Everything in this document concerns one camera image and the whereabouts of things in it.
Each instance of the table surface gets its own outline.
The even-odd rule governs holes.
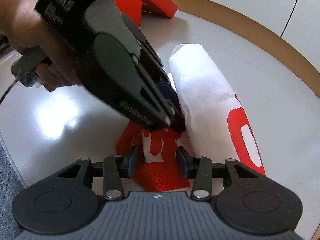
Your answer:
[[[177,12],[174,19],[144,15],[141,30],[164,69],[174,47],[202,44],[225,75],[247,113],[266,175],[303,202],[296,232],[311,239],[320,221],[320,100],[279,61],[240,36],[203,19]],[[0,94],[12,83],[10,65],[0,64]],[[15,85],[0,107],[0,131],[27,185],[81,157],[93,162],[115,154],[128,120],[82,87]],[[124,180],[126,190],[139,189]],[[94,190],[101,192],[102,181]]]

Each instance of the red and white bag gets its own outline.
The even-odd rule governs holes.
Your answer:
[[[169,64],[187,131],[163,129],[150,133],[129,122],[117,144],[124,155],[140,146],[134,179],[147,191],[190,191],[176,165],[175,152],[183,146],[190,155],[224,163],[235,158],[265,174],[252,129],[228,81],[201,45],[177,46]]]

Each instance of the red block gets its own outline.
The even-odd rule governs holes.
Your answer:
[[[143,0],[142,10],[172,19],[178,6],[171,0]]]
[[[116,0],[115,4],[140,27],[142,0]]]

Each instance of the blue carpet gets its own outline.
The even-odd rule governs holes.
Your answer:
[[[11,212],[14,197],[23,190],[23,185],[13,170],[0,142],[0,239],[11,240],[19,228]]]

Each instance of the gray handle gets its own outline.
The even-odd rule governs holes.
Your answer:
[[[35,67],[47,57],[40,47],[28,49],[20,59],[13,63],[11,72],[22,84],[32,87],[35,84],[35,79],[38,78],[34,72]]]
[[[185,192],[131,192],[107,202],[98,217],[78,231],[43,236],[23,231],[15,240],[301,240],[294,232],[252,236],[225,224],[208,202]]]

